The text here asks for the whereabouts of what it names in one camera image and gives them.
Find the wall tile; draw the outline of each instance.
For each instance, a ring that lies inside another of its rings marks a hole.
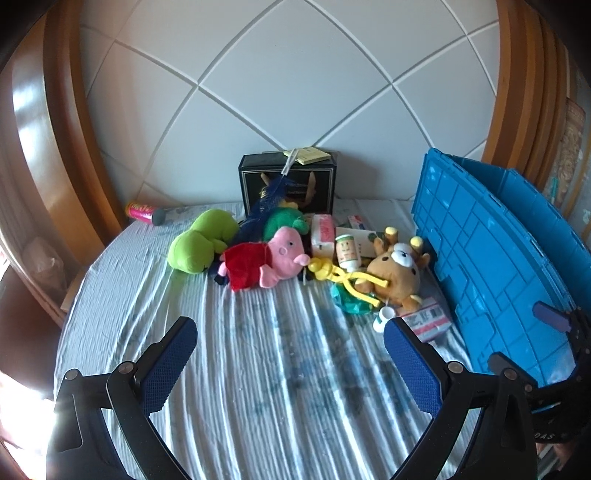
[[[175,75],[115,43],[88,96],[101,149],[141,178],[189,90]]]
[[[484,153],[485,147],[486,147],[486,142],[481,143],[474,150],[472,150],[471,152],[469,152],[466,155],[466,158],[470,158],[472,160],[480,161],[482,159],[482,154]]]
[[[147,183],[142,185],[142,188],[138,193],[138,202],[157,207],[178,207],[181,205],[178,200],[172,199],[168,195],[159,192]]]
[[[118,38],[197,82],[228,42],[271,3],[142,0]]]
[[[121,205],[125,207],[129,202],[137,198],[142,180],[127,170],[127,168],[122,167],[109,155],[103,153],[102,157],[117,198],[121,202]]]
[[[285,0],[228,51],[204,86],[291,148],[318,140],[386,83],[318,11]]]
[[[387,90],[321,147],[340,152],[342,198],[407,199],[418,185],[428,144],[398,95]]]
[[[82,77],[84,80],[84,90],[87,95],[112,43],[113,40],[111,38],[105,37],[96,30],[80,27]]]
[[[186,205],[240,201],[242,156],[268,150],[275,148],[196,92],[158,149],[146,181]]]
[[[80,23],[115,38],[138,0],[85,0]]]
[[[488,134],[495,95],[467,39],[397,84],[434,146],[464,155]]]
[[[363,44],[391,79],[463,35],[441,0],[312,1]]]
[[[468,33],[499,20],[496,0],[444,0]]]
[[[484,67],[491,76],[495,89],[499,80],[499,63],[501,61],[501,36],[499,24],[486,27],[470,36],[478,55],[484,62]]]

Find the brown giraffe plush toy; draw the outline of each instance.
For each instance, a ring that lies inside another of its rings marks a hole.
[[[423,239],[415,236],[410,244],[398,242],[398,230],[386,228],[386,242],[374,240],[377,255],[367,267],[367,273],[388,280],[387,287],[380,287],[368,281],[358,281],[355,290],[368,294],[374,292],[377,298],[392,306],[402,306],[408,312],[416,312],[421,306],[418,291],[421,286],[420,272],[431,260],[423,254]]]

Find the green plush frog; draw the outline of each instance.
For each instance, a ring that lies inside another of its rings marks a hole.
[[[238,223],[231,213],[207,210],[170,244],[168,264],[185,273],[201,273],[210,267],[215,254],[228,248],[237,231]]]

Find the yellow rubber toy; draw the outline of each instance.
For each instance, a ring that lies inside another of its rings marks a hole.
[[[330,280],[335,283],[342,283],[345,289],[353,297],[359,300],[366,301],[367,303],[370,303],[376,308],[379,307],[379,305],[382,302],[379,299],[358,292],[353,288],[353,285],[351,285],[350,281],[354,278],[360,278],[361,280],[366,280],[370,281],[371,283],[375,283],[380,287],[388,286],[388,280],[382,280],[365,272],[346,272],[342,268],[334,265],[328,258],[314,257],[310,259],[310,263],[308,264],[308,270],[310,270],[314,274],[316,280]]]

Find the wrinkled sheet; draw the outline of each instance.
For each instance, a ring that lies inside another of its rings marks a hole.
[[[217,207],[243,215],[240,204]],[[207,208],[177,209],[157,228],[135,222],[91,266],[61,337],[56,393],[68,369],[110,372],[188,316],[197,348],[151,420],[193,479],[390,479],[430,416],[414,404],[373,316],[344,315],[327,282],[232,293],[173,271],[170,242]],[[353,214],[370,229],[396,226],[402,239],[414,232],[408,202],[335,202],[338,222]],[[434,344],[470,368],[455,327]],[[143,478],[112,412],[105,418],[128,473]],[[476,412],[441,478],[454,473],[475,421]]]

